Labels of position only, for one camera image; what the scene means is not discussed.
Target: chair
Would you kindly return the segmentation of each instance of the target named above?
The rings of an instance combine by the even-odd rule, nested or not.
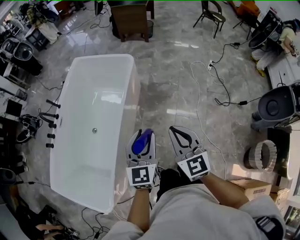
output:
[[[247,40],[248,40],[251,32],[251,28],[256,29],[259,26],[260,22],[257,20],[257,16],[251,13],[244,13],[244,15],[242,16],[242,20],[238,24],[236,24],[233,28],[235,28],[237,25],[241,26],[243,23],[249,26],[249,32],[247,35]]]
[[[208,8],[208,4],[209,2],[211,2],[212,4],[214,4],[217,7],[217,11],[218,12],[214,12],[214,11],[210,11]],[[201,21],[203,20],[203,18],[208,18],[211,19],[212,21],[214,21],[214,23],[217,25],[217,29],[214,35],[214,38],[216,37],[217,31],[219,29],[219,24],[222,23],[220,31],[222,30],[223,24],[226,21],[225,17],[222,15],[222,8],[221,6],[215,2],[215,1],[201,1],[202,4],[202,14],[201,16],[198,18],[198,20],[196,21],[196,23],[193,25],[193,28],[196,26],[196,24],[199,22],[200,18],[202,17]]]

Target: tiled floor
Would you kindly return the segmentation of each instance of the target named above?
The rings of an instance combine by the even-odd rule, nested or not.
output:
[[[156,133],[157,158],[162,167],[174,166],[174,152],[168,135],[171,125],[188,127],[195,131],[210,157],[212,172],[224,177],[224,161],[219,150],[209,143],[201,131],[197,118],[198,87],[192,78],[190,64],[202,61],[208,65],[209,60],[217,61],[222,53],[223,45],[232,42],[244,42],[248,26],[232,27],[239,21],[231,7],[219,2],[226,22],[221,32],[212,38],[214,23],[208,19],[193,24],[201,14],[200,2],[155,2],[154,35],[149,43],[142,40],[129,40],[121,43],[112,35],[109,28],[93,28],[98,23],[93,11],[80,11],[61,24],[62,33],[83,24],[63,35],[39,53],[38,58],[44,65],[44,71],[39,80],[46,86],[59,86],[65,79],[73,59],[80,56],[128,53],[134,56],[137,71],[142,82],[139,110],[136,119],[136,129],[152,128]],[[93,3],[87,3],[93,9]],[[101,26],[109,24],[109,15],[101,17]],[[216,66],[218,75],[226,80],[226,87],[233,102],[251,100],[269,90],[266,78],[261,78],[255,71],[253,62],[249,59],[251,51],[247,44],[238,50],[225,48],[225,54]],[[200,84],[199,117],[207,136],[222,150],[227,161],[227,179],[237,178],[232,172],[242,164],[243,153],[247,145],[259,141],[263,134],[250,129],[251,113],[255,111],[257,102],[240,107],[216,105],[214,98],[227,101],[223,86],[213,83],[208,72],[201,63],[193,65],[193,72]],[[29,91],[29,114],[37,115],[38,108],[47,110],[46,99],[55,100],[59,91],[45,90],[41,84],[32,79]],[[46,149],[46,124],[42,126],[36,139],[22,146],[28,156],[30,171],[23,174],[24,180],[36,180],[49,184],[49,149]],[[245,172],[244,176],[272,181],[274,174]],[[91,235],[91,229],[81,218],[82,206],[60,196],[50,188],[40,185],[22,185],[19,187],[22,197],[30,207],[38,211],[45,204],[50,204],[58,210],[59,218],[67,225],[81,232],[81,238]],[[123,199],[132,196],[128,191]],[[117,212],[125,217],[131,201],[117,205]],[[94,226],[96,212],[86,210],[84,217]],[[113,214],[101,216],[100,223],[111,227],[117,218]]]

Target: person in yellow shirt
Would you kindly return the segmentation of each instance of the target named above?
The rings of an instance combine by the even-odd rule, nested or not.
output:
[[[291,53],[292,56],[296,56],[294,48],[292,47],[293,39],[296,36],[296,32],[300,32],[300,21],[298,19],[286,21],[283,23],[283,30],[278,40],[278,44],[283,51]],[[251,60],[256,63],[256,70],[262,76],[265,77],[264,69],[280,54],[277,48],[273,48],[269,51],[263,51],[262,49],[256,49],[251,53]]]

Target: desk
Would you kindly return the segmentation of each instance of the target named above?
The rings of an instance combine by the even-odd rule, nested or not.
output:
[[[141,33],[145,36],[145,42],[149,42],[147,11],[151,12],[154,19],[154,1],[108,1],[112,15],[117,25],[121,42],[124,42],[124,34]]]

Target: bathtub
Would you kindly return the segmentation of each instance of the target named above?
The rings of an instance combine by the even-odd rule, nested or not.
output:
[[[134,133],[139,94],[131,55],[74,59],[52,132],[52,190],[104,214],[112,211],[128,184],[125,148]]]

